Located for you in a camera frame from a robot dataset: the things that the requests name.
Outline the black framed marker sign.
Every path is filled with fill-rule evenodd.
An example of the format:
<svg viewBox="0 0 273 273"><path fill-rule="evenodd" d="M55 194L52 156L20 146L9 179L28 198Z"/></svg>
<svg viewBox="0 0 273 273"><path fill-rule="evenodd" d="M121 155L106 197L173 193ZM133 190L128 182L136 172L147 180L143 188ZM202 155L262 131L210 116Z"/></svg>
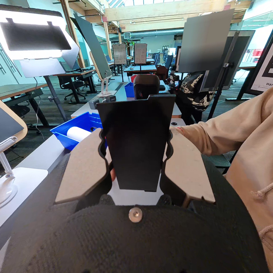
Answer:
<svg viewBox="0 0 273 273"><path fill-rule="evenodd" d="M269 36L245 93L260 95L271 87L273 87L273 32Z"/></svg>

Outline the person's right forearm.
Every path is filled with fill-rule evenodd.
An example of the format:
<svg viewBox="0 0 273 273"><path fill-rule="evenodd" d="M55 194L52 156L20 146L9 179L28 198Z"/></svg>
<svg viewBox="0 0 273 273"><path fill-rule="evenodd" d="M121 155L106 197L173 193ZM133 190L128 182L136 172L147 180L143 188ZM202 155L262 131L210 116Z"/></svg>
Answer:
<svg viewBox="0 0 273 273"><path fill-rule="evenodd" d="M239 150L272 158L272 88L207 122L171 127L204 155Z"/></svg>

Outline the black plate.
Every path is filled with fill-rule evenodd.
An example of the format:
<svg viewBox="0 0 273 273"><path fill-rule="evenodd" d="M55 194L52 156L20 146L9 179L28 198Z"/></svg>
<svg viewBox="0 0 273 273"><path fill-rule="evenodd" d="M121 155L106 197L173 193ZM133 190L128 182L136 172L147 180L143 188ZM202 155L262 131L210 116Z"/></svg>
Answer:
<svg viewBox="0 0 273 273"><path fill-rule="evenodd" d="M99 103L120 189L156 192L176 96Z"/></svg>

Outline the grey light stand pole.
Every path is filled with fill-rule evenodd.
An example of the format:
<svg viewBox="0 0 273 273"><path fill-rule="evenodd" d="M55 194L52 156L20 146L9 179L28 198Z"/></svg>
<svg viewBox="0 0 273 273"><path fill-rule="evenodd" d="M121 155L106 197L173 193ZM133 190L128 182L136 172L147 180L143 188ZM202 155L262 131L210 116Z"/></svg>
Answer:
<svg viewBox="0 0 273 273"><path fill-rule="evenodd" d="M58 110L60 112L60 115L62 116L63 121L67 122L68 118L67 118L67 116L65 114L65 111L62 108L61 102L60 102L60 100L59 100L59 98L58 98L58 96L57 96L57 94L55 92L55 89L54 89L54 87L53 87L53 85L52 85L52 83L50 81L49 76L43 76L43 77L44 77L44 79L45 79L45 81L46 81L46 83L47 83L47 85L49 87L49 90L50 90L51 94L52 94L52 96L49 98L49 100L54 101L54 103L56 104L56 106L57 106L57 108L58 108Z"/></svg>

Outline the grey panel on tripod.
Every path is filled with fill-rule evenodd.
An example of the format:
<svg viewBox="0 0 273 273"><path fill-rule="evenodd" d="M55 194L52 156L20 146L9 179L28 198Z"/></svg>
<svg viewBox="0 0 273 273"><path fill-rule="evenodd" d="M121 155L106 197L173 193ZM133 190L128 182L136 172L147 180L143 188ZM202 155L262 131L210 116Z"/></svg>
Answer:
<svg viewBox="0 0 273 273"><path fill-rule="evenodd" d="M200 92L215 94L207 120L213 117L222 90L230 88L254 33L255 30L229 31L220 63L215 69L206 71Z"/></svg>

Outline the whiteboard on stand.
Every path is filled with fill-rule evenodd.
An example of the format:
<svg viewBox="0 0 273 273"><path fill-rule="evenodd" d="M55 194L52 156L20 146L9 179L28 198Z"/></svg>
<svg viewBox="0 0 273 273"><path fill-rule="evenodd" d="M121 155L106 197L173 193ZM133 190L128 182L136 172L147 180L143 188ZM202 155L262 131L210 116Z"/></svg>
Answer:
<svg viewBox="0 0 273 273"><path fill-rule="evenodd" d="M135 43L134 44L134 63L145 64L147 60L147 44Z"/></svg>
<svg viewBox="0 0 273 273"><path fill-rule="evenodd" d="M126 45L123 43L113 44L112 49L114 54L114 63L126 64L127 63Z"/></svg>

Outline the white metal panel stand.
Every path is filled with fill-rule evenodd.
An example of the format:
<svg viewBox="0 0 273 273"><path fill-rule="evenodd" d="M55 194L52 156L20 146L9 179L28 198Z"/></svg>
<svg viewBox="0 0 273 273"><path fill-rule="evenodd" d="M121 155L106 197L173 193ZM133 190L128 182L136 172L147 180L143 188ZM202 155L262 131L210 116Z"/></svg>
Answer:
<svg viewBox="0 0 273 273"><path fill-rule="evenodd" d="M0 182L0 207L4 207L21 190L23 196L28 197L30 193L44 180L48 171L44 169L33 169L19 167L12 170L4 151L8 146L15 144L16 136L11 136L0 143L0 161L5 175Z"/></svg>

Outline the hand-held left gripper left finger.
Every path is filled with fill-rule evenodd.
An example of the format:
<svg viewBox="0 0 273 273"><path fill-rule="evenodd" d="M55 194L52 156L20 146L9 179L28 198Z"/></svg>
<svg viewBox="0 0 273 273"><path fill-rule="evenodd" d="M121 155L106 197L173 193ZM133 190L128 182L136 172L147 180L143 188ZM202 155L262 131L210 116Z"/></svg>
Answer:
<svg viewBox="0 0 273 273"><path fill-rule="evenodd" d="M105 136L97 128L70 152L55 204L76 201L75 211L97 205L112 187Z"/></svg>

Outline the white tape roll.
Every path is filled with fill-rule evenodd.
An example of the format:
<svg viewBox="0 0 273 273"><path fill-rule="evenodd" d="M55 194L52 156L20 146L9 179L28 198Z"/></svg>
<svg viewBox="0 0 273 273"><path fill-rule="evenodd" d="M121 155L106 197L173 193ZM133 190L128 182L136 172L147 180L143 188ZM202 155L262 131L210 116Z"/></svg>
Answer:
<svg viewBox="0 0 273 273"><path fill-rule="evenodd" d="M82 128L75 127L75 126L69 128L69 130L67 131L67 137L74 139L78 142L81 142L83 139L88 137L90 134L91 134L90 131L87 131L87 130L84 130Z"/></svg>

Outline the person in beige hoodie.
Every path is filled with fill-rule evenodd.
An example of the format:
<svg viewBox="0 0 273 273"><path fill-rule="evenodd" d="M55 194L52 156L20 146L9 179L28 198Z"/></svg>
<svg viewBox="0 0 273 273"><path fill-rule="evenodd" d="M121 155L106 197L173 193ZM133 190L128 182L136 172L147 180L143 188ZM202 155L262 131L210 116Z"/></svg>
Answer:
<svg viewBox="0 0 273 273"><path fill-rule="evenodd" d="M250 213L272 272L272 147L241 142L226 178L237 191Z"/></svg>

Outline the white studio light panel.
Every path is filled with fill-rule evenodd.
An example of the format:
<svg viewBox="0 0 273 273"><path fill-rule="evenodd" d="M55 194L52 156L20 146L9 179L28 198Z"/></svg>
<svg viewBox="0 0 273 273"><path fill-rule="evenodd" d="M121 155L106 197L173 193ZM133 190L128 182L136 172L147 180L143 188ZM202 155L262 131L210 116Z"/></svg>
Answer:
<svg viewBox="0 0 273 273"><path fill-rule="evenodd" d="M73 68L80 47L57 11L1 4L1 47L20 62L25 77L63 74L58 58Z"/></svg>

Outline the small blue plastic bin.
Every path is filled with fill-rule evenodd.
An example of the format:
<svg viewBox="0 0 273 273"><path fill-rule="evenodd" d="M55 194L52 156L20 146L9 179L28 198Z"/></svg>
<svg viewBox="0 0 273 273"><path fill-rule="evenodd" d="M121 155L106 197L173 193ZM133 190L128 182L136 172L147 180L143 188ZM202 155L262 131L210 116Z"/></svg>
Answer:
<svg viewBox="0 0 273 273"><path fill-rule="evenodd" d="M135 98L134 84L132 82L127 83L125 86L125 93L127 98Z"/></svg>

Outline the grey mesh office chair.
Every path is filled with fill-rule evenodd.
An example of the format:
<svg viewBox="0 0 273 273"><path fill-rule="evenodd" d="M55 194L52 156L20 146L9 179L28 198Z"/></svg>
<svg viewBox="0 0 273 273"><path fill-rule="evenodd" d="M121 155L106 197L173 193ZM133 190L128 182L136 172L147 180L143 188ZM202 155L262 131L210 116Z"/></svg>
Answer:
<svg viewBox="0 0 273 273"><path fill-rule="evenodd" d="M213 163L217 169L229 169L231 163L224 155L208 156L208 159Z"/></svg>

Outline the wooden office desk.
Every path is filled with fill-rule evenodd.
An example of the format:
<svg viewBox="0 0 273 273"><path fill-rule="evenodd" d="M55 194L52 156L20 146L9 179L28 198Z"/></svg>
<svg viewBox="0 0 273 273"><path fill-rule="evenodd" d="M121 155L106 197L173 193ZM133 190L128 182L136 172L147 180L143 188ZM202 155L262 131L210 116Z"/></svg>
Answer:
<svg viewBox="0 0 273 273"><path fill-rule="evenodd" d="M53 76L69 76L72 78L72 80L78 80L78 81L83 81L84 85L87 85L89 87L90 91L88 91L88 94L97 94L98 91L95 88L93 78L92 76L96 74L95 69L84 69L83 71L79 70L73 70L73 71L68 71L62 74L54 74Z"/></svg>

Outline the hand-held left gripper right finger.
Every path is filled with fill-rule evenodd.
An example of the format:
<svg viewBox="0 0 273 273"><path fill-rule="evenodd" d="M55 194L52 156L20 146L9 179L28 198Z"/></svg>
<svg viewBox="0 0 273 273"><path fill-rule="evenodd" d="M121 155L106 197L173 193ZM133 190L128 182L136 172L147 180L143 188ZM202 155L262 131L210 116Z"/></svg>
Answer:
<svg viewBox="0 0 273 273"><path fill-rule="evenodd" d="M159 186L175 206L187 208L192 200L215 203L201 153L177 128L169 131Z"/></svg>

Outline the black office chair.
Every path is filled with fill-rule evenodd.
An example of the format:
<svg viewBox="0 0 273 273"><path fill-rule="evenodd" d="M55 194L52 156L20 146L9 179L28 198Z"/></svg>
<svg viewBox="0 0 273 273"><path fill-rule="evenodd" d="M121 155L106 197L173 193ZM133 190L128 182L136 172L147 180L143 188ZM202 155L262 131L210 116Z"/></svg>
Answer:
<svg viewBox="0 0 273 273"><path fill-rule="evenodd" d="M70 104L83 104L83 102L81 102L79 100L79 96L83 97L84 100L86 100L86 96L87 94L83 94L80 92L80 87L84 86L84 82L83 81L78 81L78 80L72 80L71 77L69 76L57 76L58 81L59 81L59 85L60 88L62 90L71 90L72 93L66 95L64 97L64 100L67 100L67 97L70 97Z"/></svg>

